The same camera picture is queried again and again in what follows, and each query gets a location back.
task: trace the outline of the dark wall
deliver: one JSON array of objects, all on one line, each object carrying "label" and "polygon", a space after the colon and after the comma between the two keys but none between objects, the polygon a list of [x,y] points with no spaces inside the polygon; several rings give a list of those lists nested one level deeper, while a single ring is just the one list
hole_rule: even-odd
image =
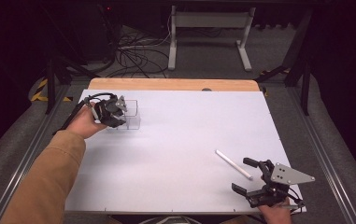
[{"label": "dark wall", "polygon": [[336,12],[330,35],[313,61],[312,73],[335,126],[356,160],[356,2],[340,4]]},{"label": "dark wall", "polygon": [[28,92],[45,67],[27,15],[0,1],[0,137],[30,106]]}]

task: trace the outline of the black plastic part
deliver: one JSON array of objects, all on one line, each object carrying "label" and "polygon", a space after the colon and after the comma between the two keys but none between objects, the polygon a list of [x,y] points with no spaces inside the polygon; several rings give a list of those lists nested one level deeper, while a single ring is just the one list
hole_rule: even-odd
[{"label": "black plastic part", "polygon": [[257,168],[259,166],[259,162],[258,161],[253,160],[253,159],[248,158],[248,157],[244,158],[244,164],[252,166],[254,168]]},{"label": "black plastic part", "polygon": [[101,123],[106,124],[107,126],[112,127],[112,128],[117,128],[120,125],[124,124],[125,120],[116,119],[114,117],[106,117],[106,118],[101,119]]},{"label": "black plastic part", "polygon": [[235,184],[235,183],[232,183],[232,184],[231,184],[231,188],[233,189],[233,191],[234,191],[235,193],[240,194],[240,195],[242,195],[242,196],[244,196],[244,197],[247,197],[247,190],[246,190],[246,189],[244,189],[244,188],[238,186],[238,185]]},{"label": "black plastic part", "polygon": [[70,114],[70,116],[67,118],[67,120],[64,122],[64,125],[62,125],[62,127],[55,131],[52,135],[55,135],[58,131],[60,130],[65,130],[67,128],[67,126],[70,124],[70,122],[72,121],[72,119],[76,116],[76,114],[79,112],[79,110],[84,106],[84,101],[81,101],[80,103],[78,103],[75,108],[73,109],[72,113]]}]

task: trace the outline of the metal bracket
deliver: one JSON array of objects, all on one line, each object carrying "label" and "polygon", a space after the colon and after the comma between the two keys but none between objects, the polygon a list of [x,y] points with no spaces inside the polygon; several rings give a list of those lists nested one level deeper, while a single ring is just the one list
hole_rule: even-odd
[{"label": "metal bracket", "polygon": [[126,105],[126,103],[125,103],[125,100],[124,100],[124,96],[123,96],[123,95],[120,96],[120,98],[117,100],[117,102],[116,102],[116,107],[118,107],[119,109],[121,109],[121,110],[123,110],[123,111],[125,111],[125,112],[128,111],[128,110],[127,110],[127,105]]},{"label": "metal bracket", "polygon": [[271,174],[271,181],[284,185],[295,185],[315,181],[315,177],[277,162],[273,174]]}]

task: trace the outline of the transparent box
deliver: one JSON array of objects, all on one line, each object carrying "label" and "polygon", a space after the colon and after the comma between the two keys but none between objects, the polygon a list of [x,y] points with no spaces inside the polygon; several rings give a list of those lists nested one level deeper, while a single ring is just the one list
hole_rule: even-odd
[{"label": "transparent box", "polygon": [[127,112],[122,111],[123,115],[116,117],[117,119],[125,120],[125,123],[117,128],[107,127],[111,130],[138,130],[140,128],[140,114],[137,100],[125,100]]}]

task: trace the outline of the electronic device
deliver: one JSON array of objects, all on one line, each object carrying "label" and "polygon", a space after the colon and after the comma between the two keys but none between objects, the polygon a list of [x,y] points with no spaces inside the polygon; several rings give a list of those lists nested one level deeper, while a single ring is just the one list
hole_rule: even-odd
[{"label": "electronic device", "polygon": [[255,168],[259,167],[263,173],[262,180],[265,182],[261,189],[252,192],[247,192],[246,189],[234,183],[232,184],[233,191],[244,196],[248,200],[250,207],[261,205],[271,207],[285,202],[286,197],[293,199],[296,203],[296,205],[282,205],[288,209],[296,210],[305,206],[304,201],[297,194],[294,197],[289,193],[289,185],[315,181],[314,176],[306,175],[278,162],[274,165],[270,160],[255,161],[250,158],[244,158],[244,163]]},{"label": "electronic device", "polygon": [[[109,96],[108,100],[101,100],[97,97]],[[91,104],[91,100],[98,100],[99,102],[94,105]],[[123,111],[127,112],[126,103],[123,96],[117,97],[117,95],[108,92],[98,93],[92,96],[85,97],[84,100],[79,102],[73,109],[70,116],[64,122],[64,125],[58,130],[65,130],[79,110],[83,106],[87,106],[93,112],[93,118],[97,123],[106,124],[109,127],[117,128],[125,123],[125,120],[118,119],[123,115]]]}]

